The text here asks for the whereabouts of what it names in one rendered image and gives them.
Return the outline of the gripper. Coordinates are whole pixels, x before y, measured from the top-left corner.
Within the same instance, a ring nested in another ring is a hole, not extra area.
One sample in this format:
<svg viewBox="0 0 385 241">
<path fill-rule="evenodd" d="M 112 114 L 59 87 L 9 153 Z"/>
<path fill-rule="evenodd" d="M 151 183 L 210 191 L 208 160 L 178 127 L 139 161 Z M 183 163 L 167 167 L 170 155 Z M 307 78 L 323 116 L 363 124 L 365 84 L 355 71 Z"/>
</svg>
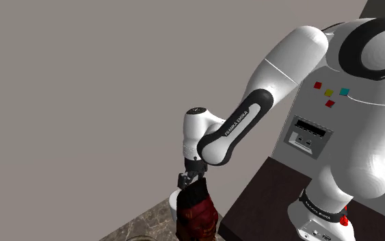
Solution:
<svg viewBox="0 0 385 241">
<path fill-rule="evenodd" d="M 198 176 L 203 178 L 208 171 L 208 164 L 203 160 L 189 160 L 185 158 L 185 173 L 178 174 L 177 187 L 181 190 L 185 189 L 190 184 L 190 178 Z"/>
</svg>

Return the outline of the white cup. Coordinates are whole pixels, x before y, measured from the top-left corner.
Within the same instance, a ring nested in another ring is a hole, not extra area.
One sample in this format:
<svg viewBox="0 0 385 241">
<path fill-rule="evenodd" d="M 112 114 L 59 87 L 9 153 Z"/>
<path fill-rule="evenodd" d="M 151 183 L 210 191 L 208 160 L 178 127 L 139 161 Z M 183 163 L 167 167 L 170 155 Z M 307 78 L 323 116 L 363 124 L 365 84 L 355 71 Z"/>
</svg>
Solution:
<svg viewBox="0 0 385 241">
<path fill-rule="evenodd" d="M 180 193 L 181 189 L 176 189 L 173 191 L 169 198 L 168 198 L 168 203 L 170 206 L 170 213 L 172 216 L 172 220 L 176 223 L 177 220 L 177 215 L 176 215 L 176 208 L 177 208 L 177 196 Z"/>
</svg>

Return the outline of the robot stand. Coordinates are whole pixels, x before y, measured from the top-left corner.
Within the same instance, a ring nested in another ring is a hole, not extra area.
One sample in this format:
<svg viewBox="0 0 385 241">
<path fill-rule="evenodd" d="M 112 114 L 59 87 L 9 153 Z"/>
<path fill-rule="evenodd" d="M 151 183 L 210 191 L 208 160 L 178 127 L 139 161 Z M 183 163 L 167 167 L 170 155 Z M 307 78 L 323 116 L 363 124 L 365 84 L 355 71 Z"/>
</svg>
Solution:
<svg viewBox="0 0 385 241">
<path fill-rule="evenodd" d="M 311 178 L 268 157 L 223 217 L 225 241 L 303 241 L 287 208 Z M 352 200 L 347 206 L 356 241 L 385 241 L 385 216 Z"/>
</svg>

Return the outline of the grey machine with coloured buttons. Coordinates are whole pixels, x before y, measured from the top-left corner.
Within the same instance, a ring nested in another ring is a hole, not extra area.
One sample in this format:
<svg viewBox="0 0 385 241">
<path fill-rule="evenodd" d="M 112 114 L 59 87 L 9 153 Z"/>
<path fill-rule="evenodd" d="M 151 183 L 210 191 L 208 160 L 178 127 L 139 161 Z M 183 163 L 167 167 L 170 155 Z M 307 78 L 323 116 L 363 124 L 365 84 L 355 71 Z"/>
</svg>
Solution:
<svg viewBox="0 0 385 241">
<path fill-rule="evenodd" d="M 385 193 L 385 80 L 322 66 L 301 84 L 273 157 L 311 177 L 310 200 L 338 211 Z"/>
</svg>

